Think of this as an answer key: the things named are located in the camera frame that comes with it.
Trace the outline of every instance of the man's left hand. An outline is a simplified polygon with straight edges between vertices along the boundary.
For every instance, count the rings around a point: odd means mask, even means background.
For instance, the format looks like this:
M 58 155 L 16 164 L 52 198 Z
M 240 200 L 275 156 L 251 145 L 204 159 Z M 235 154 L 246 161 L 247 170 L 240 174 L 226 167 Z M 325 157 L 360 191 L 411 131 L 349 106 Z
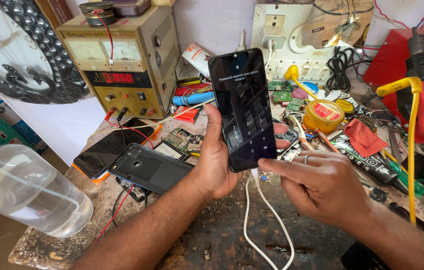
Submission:
M 200 148 L 200 159 L 191 171 L 200 190 L 210 200 L 229 194 L 245 171 L 234 173 L 229 169 L 229 152 L 222 136 L 222 117 L 214 105 L 204 105 L 208 116 L 207 131 Z M 274 123 L 274 132 L 284 134 L 287 126 Z M 275 140 L 277 149 L 290 146 L 287 140 Z

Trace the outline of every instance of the wall clock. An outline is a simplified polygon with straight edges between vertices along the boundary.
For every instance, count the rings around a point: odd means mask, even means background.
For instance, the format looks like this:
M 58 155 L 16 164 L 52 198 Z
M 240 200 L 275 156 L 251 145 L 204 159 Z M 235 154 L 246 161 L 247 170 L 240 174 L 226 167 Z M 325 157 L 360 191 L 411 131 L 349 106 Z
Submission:
M 74 103 L 90 93 L 34 0 L 0 0 L 0 93 L 37 104 Z

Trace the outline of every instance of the red digital display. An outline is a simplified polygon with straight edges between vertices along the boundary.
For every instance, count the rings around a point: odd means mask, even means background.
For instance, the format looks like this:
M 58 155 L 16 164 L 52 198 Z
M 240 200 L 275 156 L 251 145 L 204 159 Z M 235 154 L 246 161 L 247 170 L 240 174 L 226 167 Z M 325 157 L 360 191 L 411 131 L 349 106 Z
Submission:
M 102 73 L 107 83 L 134 84 L 134 78 L 129 73 Z

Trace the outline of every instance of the ring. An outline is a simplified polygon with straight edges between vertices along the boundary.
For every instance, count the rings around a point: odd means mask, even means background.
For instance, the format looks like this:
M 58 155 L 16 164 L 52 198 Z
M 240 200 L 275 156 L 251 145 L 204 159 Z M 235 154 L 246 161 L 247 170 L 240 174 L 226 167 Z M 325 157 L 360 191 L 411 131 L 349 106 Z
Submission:
M 304 156 L 304 159 L 302 160 L 302 163 L 303 163 L 304 165 L 307 165 L 307 158 L 308 158 L 308 157 L 309 157 L 308 155 Z

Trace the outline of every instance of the man's right hand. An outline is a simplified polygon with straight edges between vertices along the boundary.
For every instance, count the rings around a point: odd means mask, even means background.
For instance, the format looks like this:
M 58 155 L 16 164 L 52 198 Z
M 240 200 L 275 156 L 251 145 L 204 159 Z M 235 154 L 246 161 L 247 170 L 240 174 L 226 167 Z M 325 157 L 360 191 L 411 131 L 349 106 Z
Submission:
M 302 151 L 293 161 L 261 158 L 258 164 L 280 175 L 282 188 L 297 209 L 317 221 L 347 230 L 371 212 L 373 201 L 344 155 Z

